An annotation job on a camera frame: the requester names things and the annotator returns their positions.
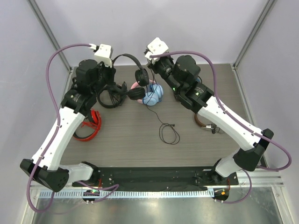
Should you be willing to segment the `black wired on-ear headphones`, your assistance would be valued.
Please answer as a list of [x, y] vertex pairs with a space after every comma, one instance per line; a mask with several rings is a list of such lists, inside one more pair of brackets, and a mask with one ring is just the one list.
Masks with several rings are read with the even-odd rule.
[[[133, 55], [131, 54], [120, 54], [118, 56], [116, 56], [113, 60], [112, 60], [112, 65], [115, 64], [115, 61], [119, 58], [119, 57], [127, 57], [129, 59], [131, 59], [138, 67], [138, 69], [135, 71], [135, 80], [136, 82], [132, 84], [132, 86], [130, 87], [130, 90], [127, 92], [127, 96], [131, 99], [131, 100], [137, 100], [137, 99], [142, 99], [145, 96], [145, 89], [147, 86], [149, 86], [149, 82], [150, 82], [150, 78], [148, 75], [148, 72], [146, 71], [146, 69], [141, 65], [140, 61]], [[180, 135], [179, 133], [174, 129], [175, 125], [174, 124], [169, 124], [169, 123], [164, 123], [158, 116], [158, 114], [153, 111], [152, 109], [149, 108], [148, 105], [146, 105], [147, 109], [150, 110], [151, 112], [155, 113], [157, 116], [158, 121], [161, 123], [160, 127], [159, 127], [159, 138], [160, 140], [168, 145], [176, 145], [179, 143], [180, 141]], [[174, 140], [172, 141], [166, 141], [164, 139], [164, 135], [163, 135], [163, 131], [166, 127], [169, 127], [173, 133], [174, 133]]]

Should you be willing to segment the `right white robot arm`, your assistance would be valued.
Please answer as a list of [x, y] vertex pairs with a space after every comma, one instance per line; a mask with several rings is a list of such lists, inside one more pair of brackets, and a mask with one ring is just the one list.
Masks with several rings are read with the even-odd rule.
[[216, 124], [240, 147], [230, 156], [219, 159], [205, 179], [220, 185], [236, 171], [254, 171], [269, 144], [263, 138], [271, 139], [274, 133], [252, 126], [218, 102], [214, 91], [199, 81], [200, 67], [191, 56], [180, 56], [175, 62], [170, 56], [147, 59], [147, 66], [172, 88], [186, 109]]

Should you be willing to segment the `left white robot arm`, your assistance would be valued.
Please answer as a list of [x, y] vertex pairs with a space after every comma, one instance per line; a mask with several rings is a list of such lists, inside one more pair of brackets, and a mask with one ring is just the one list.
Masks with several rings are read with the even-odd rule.
[[97, 166], [82, 162], [78, 165], [61, 165], [60, 161], [76, 129], [91, 116], [96, 94], [113, 83], [115, 68], [112, 62], [83, 60], [75, 70], [73, 85], [65, 93], [59, 116], [40, 149], [31, 159], [23, 159], [20, 168], [33, 181], [59, 192], [66, 184], [82, 181], [95, 186], [100, 179]]

